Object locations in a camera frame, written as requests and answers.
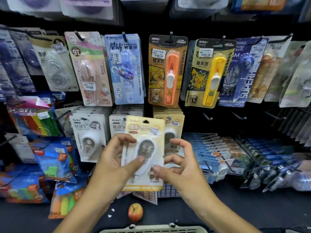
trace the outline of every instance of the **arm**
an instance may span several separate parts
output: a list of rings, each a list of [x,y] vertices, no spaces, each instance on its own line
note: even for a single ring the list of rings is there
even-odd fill
[[[118,154],[122,152],[124,142],[136,143],[136,139],[129,134],[117,134],[111,139],[100,155],[86,190],[53,233],[91,232],[111,201],[145,161],[143,156],[138,156],[120,167]]]
[[[172,144],[184,149],[185,157],[172,154],[164,158],[165,163],[174,162],[180,168],[154,167],[161,179],[172,184],[196,215],[217,233],[260,233],[218,199],[194,157],[192,146],[182,139],[171,139]]]

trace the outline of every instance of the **purple correction tape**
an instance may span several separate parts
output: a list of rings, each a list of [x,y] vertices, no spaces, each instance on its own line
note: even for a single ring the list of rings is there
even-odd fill
[[[32,48],[27,48],[24,50],[23,54],[24,60],[27,61],[29,65],[35,68],[41,68],[40,62],[38,61],[36,52]]]
[[[77,11],[86,15],[96,15],[103,10],[103,6],[73,6]]]
[[[51,0],[20,0],[23,4],[34,8],[34,9],[41,9],[47,7]]]

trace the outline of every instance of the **red and yellow apple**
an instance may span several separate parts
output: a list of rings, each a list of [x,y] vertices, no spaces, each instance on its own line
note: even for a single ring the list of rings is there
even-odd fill
[[[128,208],[128,217],[133,222],[138,222],[142,218],[143,210],[142,206],[138,203],[132,204]]]

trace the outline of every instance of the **fingernail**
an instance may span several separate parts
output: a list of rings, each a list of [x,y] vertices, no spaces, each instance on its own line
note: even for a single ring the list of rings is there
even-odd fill
[[[145,159],[144,156],[138,156],[138,160],[139,160],[141,163],[144,163],[146,159]]]
[[[157,173],[160,172],[160,166],[159,165],[154,166],[153,170]]]

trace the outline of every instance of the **orange clip dispenser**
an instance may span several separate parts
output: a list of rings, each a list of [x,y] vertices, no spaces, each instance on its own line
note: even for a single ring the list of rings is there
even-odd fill
[[[165,62],[165,104],[173,105],[179,72],[180,53],[171,50],[167,53]]]
[[[212,106],[213,104],[226,61],[227,59],[223,54],[216,54],[212,60],[203,97],[203,105],[205,106]]]

